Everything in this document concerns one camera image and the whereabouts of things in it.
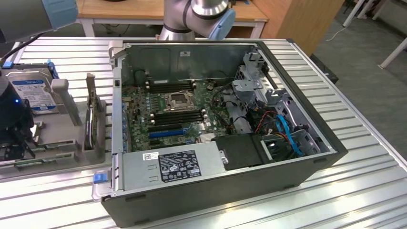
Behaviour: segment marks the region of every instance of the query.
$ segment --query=blue cable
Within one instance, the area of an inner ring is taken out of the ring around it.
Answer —
[[[299,150],[298,144],[292,140],[291,133],[290,133],[290,128],[288,128],[287,122],[284,120],[284,117],[280,114],[278,114],[278,118],[280,119],[280,122],[283,124],[284,130],[286,130],[286,135],[287,135],[288,141],[291,143],[291,147],[292,147],[294,151],[296,152],[298,156],[303,156],[303,153]]]

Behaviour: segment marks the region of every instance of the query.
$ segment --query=blue latch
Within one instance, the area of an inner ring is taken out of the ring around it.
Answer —
[[[108,173],[96,173],[93,175],[93,184],[108,182]]]
[[[4,62],[4,64],[3,64],[3,69],[11,69],[13,67],[13,62],[12,61],[7,61],[7,62]]]

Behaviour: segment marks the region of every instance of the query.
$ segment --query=gray floor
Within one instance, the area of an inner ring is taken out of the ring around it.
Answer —
[[[340,11],[314,54],[339,77],[338,88],[407,159],[407,52],[386,69],[378,67],[404,37],[372,20],[355,19],[327,42],[346,17]]]

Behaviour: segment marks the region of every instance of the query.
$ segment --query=warning label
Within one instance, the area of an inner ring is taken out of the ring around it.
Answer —
[[[28,99],[32,110],[43,111],[55,108],[55,101],[47,92],[44,80],[12,81],[13,88],[21,99]]]
[[[183,180],[202,175],[195,150],[159,155],[159,162],[163,182]]]

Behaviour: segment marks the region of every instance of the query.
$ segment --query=white sticker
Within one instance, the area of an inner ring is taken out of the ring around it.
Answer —
[[[20,98],[28,99],[32,110],[43,111],[56,108],[52,96],[45,91],[44,80],[19,80],[12,81],[12,84]]]
[[[143,154],[143,161],[159,159],[159,152]]]
[[[191,56],[191,52],[190,51],[182,51],[179,53],[179,56]]]

